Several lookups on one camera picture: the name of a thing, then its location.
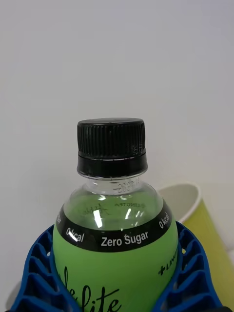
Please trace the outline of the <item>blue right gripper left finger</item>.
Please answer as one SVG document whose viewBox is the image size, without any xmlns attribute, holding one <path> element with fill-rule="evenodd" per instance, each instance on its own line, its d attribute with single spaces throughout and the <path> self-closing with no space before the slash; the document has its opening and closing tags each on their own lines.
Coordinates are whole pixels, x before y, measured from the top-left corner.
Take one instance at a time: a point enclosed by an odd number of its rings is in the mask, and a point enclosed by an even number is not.
<svg viewBox="0 0 234 312">
<path fill-rule="evenodd" d="M 9 312 L 80 312 L 56 271 L 52 249 L 53 227 L 30 248 L 20 288 Z"/>
</svg>

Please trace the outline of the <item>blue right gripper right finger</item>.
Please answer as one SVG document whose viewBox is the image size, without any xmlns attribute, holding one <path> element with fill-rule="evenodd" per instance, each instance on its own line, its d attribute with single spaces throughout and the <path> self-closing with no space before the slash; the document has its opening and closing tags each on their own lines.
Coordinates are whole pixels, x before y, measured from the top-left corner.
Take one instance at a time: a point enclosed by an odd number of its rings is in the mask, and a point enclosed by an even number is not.
<svg viewBox="0 0 234 312">
<path fill-rule="evenodd" d="M 196 236 L 177 223 L 175 273 L 153 307 L 154 312 L 216 312 L 222 304 L 213 287 L 205 251 Z"/>
</svg>

